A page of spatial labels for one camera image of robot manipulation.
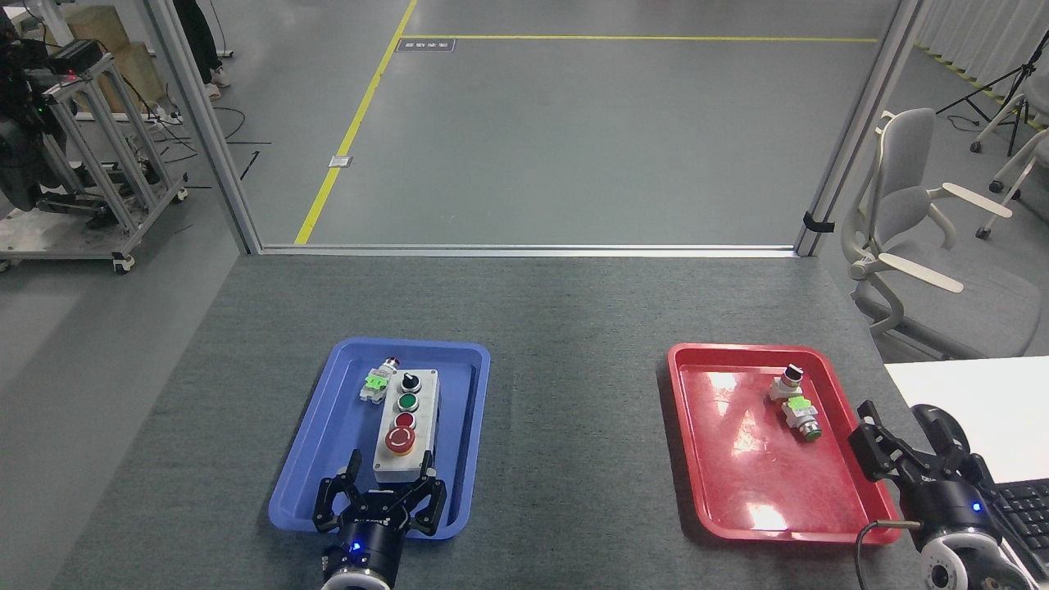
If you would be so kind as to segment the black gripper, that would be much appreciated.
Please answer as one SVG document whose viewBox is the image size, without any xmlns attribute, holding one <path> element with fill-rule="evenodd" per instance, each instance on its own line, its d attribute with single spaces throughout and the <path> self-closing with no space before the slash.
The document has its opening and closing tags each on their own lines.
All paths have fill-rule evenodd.
<svg viewBox="0 0 1049 590">
<path fill-rule="evenodd" d="M 924 455 L 889 431 L 872 400 L 863 401 L 857 414 L 861 422 L 847 441 L 870 482 L 895 482 L 902 515 L 921 523 L 911 534 L 915 549 L 922 550 L 934 538 L 968 529 L 1001 541 L 1001 530 L 980 494 L 997 492 L 996 483 L 984 458 L 971 451 L 965 433 L 958 434 L 949 426 L 930 426 L 928 438 L 933 451 L 942 460 L 940 470 L 945 477 L 963 481 L 925 481 Z"/>
<path fill-rule="evenodd" d="M 370 504 L 357 489 L 362 459 L 360 449 L 354 449 L 344 470 L 322 479 L 317 490 L 312 525 L 318 533 L 338 529 L 340 538 L 340 544 L 325 550 L 325 574 L 343 569 L 397 574 L 408 531 L 426 538 L 438 531 L 447 486 L 436 477 L 433 452 L 424 452 L 418 479 L 397 490 L 393 510 L 382 515 L 368 515 Z M 348 505 L 336 515 L 334 501 L 339 494 L 348 499 Z"/>
</svg>

